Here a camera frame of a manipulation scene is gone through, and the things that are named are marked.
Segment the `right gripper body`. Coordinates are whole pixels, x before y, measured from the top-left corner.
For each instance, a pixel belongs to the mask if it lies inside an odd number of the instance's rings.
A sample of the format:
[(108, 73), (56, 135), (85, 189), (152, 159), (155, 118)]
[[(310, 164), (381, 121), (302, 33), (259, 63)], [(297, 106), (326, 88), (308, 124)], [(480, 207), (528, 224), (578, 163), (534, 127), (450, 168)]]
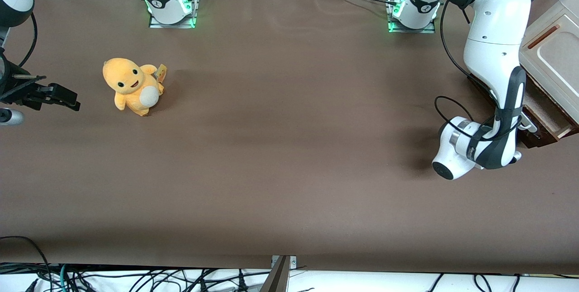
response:
[(5, 96), (6, 92), (10, 90), (8, 84), (12, 76), (12, 62), (5, 56), (5, 51), (0, 51), (0, 94), (2, 103), (12, 103), (13, 100), (9, 96)]

